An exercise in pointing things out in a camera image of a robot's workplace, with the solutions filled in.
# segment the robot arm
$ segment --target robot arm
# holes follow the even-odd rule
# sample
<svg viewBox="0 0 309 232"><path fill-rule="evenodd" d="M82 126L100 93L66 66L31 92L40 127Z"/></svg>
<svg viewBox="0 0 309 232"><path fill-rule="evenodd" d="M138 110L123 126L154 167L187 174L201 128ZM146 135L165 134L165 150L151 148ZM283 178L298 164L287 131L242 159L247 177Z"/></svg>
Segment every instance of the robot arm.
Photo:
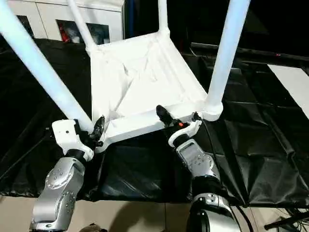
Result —
<svg viewBox="0 0 309 232"><path fill-rule="evenodd" d="M57 144L65 157L49 172L45 187L33 208L30 231L62 232L69 228L76 196L84 182L85 163L94 155L94 149L104 127L101 117L91 135L80 131L75 120L60 120L52 124Z"/></svg>
<svg viewBox="0 0 309 232"><path fill-rule="evenodd" d="M157 115L167 127L172 126L168 143L176 148L176 153L192 174L193 201L187 231L240 232L228 201L224 198L226 193L214 158L191 138L202 124L201 117L194 113L191 123L182 123L173 119L160 105L157 106Z"/></svg>

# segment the white plastic chair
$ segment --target white plastic chair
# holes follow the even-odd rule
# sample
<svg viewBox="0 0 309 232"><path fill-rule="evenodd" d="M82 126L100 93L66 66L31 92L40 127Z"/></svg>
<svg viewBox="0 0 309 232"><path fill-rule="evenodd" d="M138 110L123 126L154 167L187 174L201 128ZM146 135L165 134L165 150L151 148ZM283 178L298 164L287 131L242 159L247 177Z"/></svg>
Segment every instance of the white plastic chair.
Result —
<svg viewBox="0 0 309 232"><path fill-rule="evenodd" d="M223 110L221 99L250 0L230 0L209 95L169 38L166 0L158 0L159 31L96 45L74 0L68 0L91 59L92 121L107 121L103 151L111 143L162 129L155 108L190 120L197 111L208 121ZM5 0L0 0L0 33L69 119L91 132L93 123L30 38Z"/></svg>
<svg viewBox="0 0 309 232"><path fill-rule="evenodd" d="M215 108L206 108L206 91L169 37L166 0L158 0L158 32L102 45L93 42L75 1L68 3L91 59L92 121L104 115L107 122L101 150L162 129L155 111L159 104L183 121L195 111L218 119L222 96Z"/></svg>

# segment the tile floor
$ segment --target tile floor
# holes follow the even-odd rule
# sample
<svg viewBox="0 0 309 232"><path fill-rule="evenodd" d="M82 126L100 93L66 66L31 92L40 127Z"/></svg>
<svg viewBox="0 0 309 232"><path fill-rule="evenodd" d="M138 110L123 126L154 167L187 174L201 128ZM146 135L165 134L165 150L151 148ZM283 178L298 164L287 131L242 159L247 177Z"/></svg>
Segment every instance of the tile floor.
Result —
<svg viewBox="0 0 309 232"><path fill-rule="evenodd" d="M35 199L0 197L0 231L28 231ZM190 204L163 204L142 202L78 201L69 232L96 223L109 232L185 232ZM245 220L233 207L242 232L248 232ZM275 221L284 212L271 208L244 208L255 232L264 232L263 226Z"/></svg>

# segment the white cabinet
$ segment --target white cabinet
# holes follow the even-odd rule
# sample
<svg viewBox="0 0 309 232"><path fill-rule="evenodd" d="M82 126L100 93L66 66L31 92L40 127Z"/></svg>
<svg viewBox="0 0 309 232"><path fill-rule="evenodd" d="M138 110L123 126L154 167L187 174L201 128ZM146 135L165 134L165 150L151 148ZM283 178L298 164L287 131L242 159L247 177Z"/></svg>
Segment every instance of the white cabinet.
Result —
<svg viewBox="0 0 309 232"><path fill-rule="evenodd" d="M74 21L69 6L37 3L47 37L52 40L62 40L59 31L60 21ZM80 7L85 23L106 25L111 42L123 39L122 16L120 12L89 9Z"/></svg>
<svg viewBox="0 0 309 232"><path fill-rule="evenodd" d="M35 38L47 38L38 8L34 2L9 0L9 6L17 16L26 16Z"/></svg>
<svg viewBox="0 0 309 232"><path fill-rule="evenodd" d="M27 17L35 38L82 42L66 0L8 2L16 15ZM98 44L124 39L125 0L76 0L76 3Z"/></svg>

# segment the black plastic sheet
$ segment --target black plastic sheet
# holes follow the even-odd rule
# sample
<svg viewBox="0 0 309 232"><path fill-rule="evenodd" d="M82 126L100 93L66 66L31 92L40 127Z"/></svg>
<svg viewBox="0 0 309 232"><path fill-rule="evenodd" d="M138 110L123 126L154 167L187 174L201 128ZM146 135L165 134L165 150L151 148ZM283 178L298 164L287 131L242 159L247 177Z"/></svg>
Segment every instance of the black plastic sheet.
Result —
<svg viewBox="0 0 309 232"><path fill-rule="evenodd" d="M90 62L80 44L37 40L80 105L91 115ZM208 90L213 60L184 57ZM61 149L51 123L65 118L19 58L0 50L0 194L38 197ZM309 121L266 65L238 62L224 111L207 122L230 195L239 205L309 207ZM211 152L203 126L195 139ZM164 131L112 144L87 164L80 199L188 202L190 174Z"/></svg>

